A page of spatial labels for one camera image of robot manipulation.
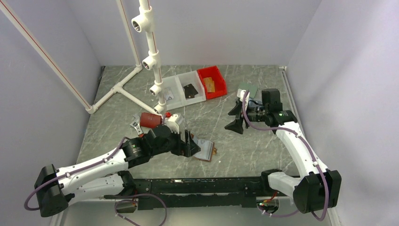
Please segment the brown leather card holder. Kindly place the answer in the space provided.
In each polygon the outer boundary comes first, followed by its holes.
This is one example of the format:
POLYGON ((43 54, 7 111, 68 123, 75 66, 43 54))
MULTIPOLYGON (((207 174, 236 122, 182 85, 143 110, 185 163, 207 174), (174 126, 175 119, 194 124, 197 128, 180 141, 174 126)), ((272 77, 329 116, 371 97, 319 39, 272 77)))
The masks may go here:
POLYGON ((199 146, 200 151, 194 154, 193 157, 201 161, 211 162, 213 155, 217 154, 214 142, 205 139, 198 139, 196 144, 199 146))

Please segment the grey card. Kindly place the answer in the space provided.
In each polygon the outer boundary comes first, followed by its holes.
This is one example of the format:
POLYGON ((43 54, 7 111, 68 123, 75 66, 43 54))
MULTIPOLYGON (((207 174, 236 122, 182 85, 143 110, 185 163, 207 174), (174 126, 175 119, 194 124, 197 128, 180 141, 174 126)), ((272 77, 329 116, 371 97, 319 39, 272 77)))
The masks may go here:
POLYGON ((184 90, 184 95, 186 99, 191 99, 195 98, 195 96, 198 94, 198 91, 196 89, 185 89, 184 90))

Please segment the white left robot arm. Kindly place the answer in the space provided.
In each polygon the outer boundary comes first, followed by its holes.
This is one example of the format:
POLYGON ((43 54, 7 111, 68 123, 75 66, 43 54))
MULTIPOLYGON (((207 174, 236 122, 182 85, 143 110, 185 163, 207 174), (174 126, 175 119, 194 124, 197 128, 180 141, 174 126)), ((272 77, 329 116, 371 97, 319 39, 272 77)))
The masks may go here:
POLYGON ((24 208, 38 210, 46 218, 90 196, 128 198, 136 189, 128 169, 159 154, 192 157, 199 151, 190 131, 175 133, 166 125, 158 125, 141 136, 123 137, 116 148, 91 160, 58 169, 53 164, 43 167, 24 208))

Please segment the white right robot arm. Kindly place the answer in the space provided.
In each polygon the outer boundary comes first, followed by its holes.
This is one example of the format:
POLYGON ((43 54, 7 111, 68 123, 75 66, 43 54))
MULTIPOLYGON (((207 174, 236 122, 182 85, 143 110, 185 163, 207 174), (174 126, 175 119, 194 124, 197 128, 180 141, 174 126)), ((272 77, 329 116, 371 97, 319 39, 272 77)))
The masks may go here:
POLYGON ((337 205, 342 177, 330 170, 305 138, 298 119, 285 110, 278 89, 263 89, 261 102, 250 98, 249 90, 239 89, 236 105, 229 111, 235 120, 224 128, 243 134, 244 128, 272 131, 284 144, 299 172, 292 177, 280 169, 261 173, 259 189, 264 195, 281 192, 292 199, 296 212, 311 213, 318 221, 337 205))

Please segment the blue card holder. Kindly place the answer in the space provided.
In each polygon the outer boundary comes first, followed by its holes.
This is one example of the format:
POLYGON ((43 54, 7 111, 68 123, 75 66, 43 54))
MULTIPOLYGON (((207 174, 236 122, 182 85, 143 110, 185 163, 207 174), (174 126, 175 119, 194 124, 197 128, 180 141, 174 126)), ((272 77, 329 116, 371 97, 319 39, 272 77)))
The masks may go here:
POLYGON ((248 102, 248 107, 254 108, 256 106, 263 107, 262 102, 259 100, 254 100, 254 99, 250 98, 249 102, 248 102))

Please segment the green card holder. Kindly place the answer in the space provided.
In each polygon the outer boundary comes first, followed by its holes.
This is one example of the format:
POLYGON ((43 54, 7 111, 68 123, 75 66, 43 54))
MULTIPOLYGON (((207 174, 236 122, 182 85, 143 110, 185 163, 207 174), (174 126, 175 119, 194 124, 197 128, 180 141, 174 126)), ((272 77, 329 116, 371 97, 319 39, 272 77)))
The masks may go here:
POLYGON ((255 98, 258 87, 256 85, 253 85, 252 83, 246 83, 242 82, 238 86, 237 90, 237 97, 240 97, 240 93, 242 90, 248 90, 249 91, 249 97, 250 98, 255 98))

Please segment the orange card in bin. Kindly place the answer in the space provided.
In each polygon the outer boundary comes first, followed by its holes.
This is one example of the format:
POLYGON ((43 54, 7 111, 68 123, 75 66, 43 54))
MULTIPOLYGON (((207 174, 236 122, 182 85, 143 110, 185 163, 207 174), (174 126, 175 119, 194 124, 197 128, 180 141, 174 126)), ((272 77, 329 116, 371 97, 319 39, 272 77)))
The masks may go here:
POLYGON ((205 83, 205 87, 207 88, 207 93, 214 93, 215 92, 215 82, 213 81, 212 77, 203 78, 205 83))

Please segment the dark red card holder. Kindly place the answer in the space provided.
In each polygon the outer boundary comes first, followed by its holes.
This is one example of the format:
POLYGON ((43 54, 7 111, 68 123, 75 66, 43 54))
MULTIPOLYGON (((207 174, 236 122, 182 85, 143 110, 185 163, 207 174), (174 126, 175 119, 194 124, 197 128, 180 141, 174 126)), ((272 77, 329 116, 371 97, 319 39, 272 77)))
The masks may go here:
POLYGON ((140 115, 140 126, 153 129, 162 123, 162 117, 157 114, 143 112, 140 115))

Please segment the black card in bin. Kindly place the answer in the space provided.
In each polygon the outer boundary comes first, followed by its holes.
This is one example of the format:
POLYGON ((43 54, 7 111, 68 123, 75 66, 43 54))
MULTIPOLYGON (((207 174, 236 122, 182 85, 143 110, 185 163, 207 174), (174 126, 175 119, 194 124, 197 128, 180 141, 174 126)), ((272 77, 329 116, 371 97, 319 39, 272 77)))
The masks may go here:
POLYGON ((196 94, 198 94, 198 91, 195 89, 195 87, 192 84, 183 86, 183 89, 184 89, 185 95, 195 96, 196 94))

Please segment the id card in bin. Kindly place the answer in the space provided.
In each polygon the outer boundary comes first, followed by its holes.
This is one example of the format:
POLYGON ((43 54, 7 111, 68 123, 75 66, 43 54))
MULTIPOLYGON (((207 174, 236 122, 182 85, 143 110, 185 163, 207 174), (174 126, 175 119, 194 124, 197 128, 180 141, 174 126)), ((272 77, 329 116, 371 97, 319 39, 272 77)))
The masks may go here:
POLYGON ((174 94, 173 91, 170 87, 167 87, 164 89, 164 95, 165 95, 165 100, 169 101, 169 100, 173 100, 174 99, 174 94))

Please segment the clear middle plastic bin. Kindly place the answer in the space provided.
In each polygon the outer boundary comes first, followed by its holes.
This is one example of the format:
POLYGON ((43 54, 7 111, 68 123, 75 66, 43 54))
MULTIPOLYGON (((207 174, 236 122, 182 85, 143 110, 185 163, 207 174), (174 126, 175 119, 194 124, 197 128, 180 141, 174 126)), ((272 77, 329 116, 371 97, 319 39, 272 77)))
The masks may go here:
POLYGON ((177 74, 176 78, 182 93, 183 106, 206 101, 205 89, 197 71, 177 74))

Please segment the clear plastic bin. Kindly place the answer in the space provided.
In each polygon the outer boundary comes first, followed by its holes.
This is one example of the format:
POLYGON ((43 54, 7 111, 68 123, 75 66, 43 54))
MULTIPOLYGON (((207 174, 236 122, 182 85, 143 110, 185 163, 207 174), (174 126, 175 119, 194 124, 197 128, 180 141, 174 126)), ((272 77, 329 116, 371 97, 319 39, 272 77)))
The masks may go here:
POLYGON ((177 74, 176 78, 182 93, 183 106, 206 101, 205 89, 197 71, 177 74))
MULTIPOLYGON (((184 106, 184 91, 180 80, 176 75, 163 78, 163 93, 166 104, 163 106, 164 111, 170 111, 184 106)), ((154 84, 150 89, 150 93, 158 97, 160 87, 154 84)), ((154 108, 157 114, 160 114, 161 105, 157 104, 154 108)))

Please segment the clear left plastic bin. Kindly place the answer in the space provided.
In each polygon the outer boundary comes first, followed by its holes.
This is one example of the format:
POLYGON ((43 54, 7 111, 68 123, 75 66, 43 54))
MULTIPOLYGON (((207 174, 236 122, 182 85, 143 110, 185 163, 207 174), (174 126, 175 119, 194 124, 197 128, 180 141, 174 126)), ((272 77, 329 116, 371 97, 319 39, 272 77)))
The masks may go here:
MULTIPOLYGON (((180 80, 176 75, 163 78, 163 93, 166 104, 163 106, 164 111, 170 111, 184 106, 184 91, 180 80)), ((160 87, 154 84, 150 89, 150 93, 158 97, 160 87)), ((157 104, 154 108, 157 114, 160 114, 161 105, 157 104)))

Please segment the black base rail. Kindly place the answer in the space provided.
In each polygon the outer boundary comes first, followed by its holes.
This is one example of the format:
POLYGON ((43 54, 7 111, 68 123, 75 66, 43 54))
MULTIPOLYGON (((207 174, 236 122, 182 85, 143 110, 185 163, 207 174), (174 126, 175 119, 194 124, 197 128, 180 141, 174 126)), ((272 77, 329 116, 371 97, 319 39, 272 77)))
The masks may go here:
POLYGON ((267 188, 260 177, 134 179, 110 199, 134 199, 139 210, 155 208, 240 206, 255 208, 267 201, 275 204, 283 193, 267 188))

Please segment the white pvc pipe frame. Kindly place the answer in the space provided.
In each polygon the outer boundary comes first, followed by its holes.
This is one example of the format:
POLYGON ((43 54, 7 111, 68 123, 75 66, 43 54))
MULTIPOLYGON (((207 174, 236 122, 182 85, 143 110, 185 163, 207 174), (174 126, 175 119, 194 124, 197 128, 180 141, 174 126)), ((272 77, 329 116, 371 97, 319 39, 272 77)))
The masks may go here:
POLYGON ((159 115, 158 110, 163 111, 163 106, 150 107, 137 97, 133 96, 126 90, 124 90, 124 85, 130 81, 136 74, 143 70, 143 64, 139 59, 137 47, 135 45, 134 38, 131 33, 131 28, 128 25, 128 18, 126 11, 121 0, 116 1, 119 15, 122 19, 124 30, 129 38, 129 45, 135 60, 135 68, 130 72, 122 81, 116 83, 103 97, 101 97, 96 103, 90 105, 88 101, 83 97, 83 95, 78 91, 78 89, 73 85, 73 83, 64 74, 61 68, 57 65, 51 55, 43 48, 40 42, 34 37, 30 30, 25 26, 23 21, 18 17, 7 1, 2 0, 0 2, 0 10, 6 16, 6 18, 12 23, 12 25, 22 34, 22 36, 28 41, 28 43, 33 47, 33 49, 39 54, 39 56, 45 61, 45 63, 50 67, 50 69, 58 76, 58 78, 63 82, 63 84, 69 89, 70 92, 77 98, 77 100, 83 105, 87 113, 94 114, 98 109, 112 96, 116 93, 120 93, 127 97, 129 100, 133 101, 135 104, 142 107, 149 113, 159 115))

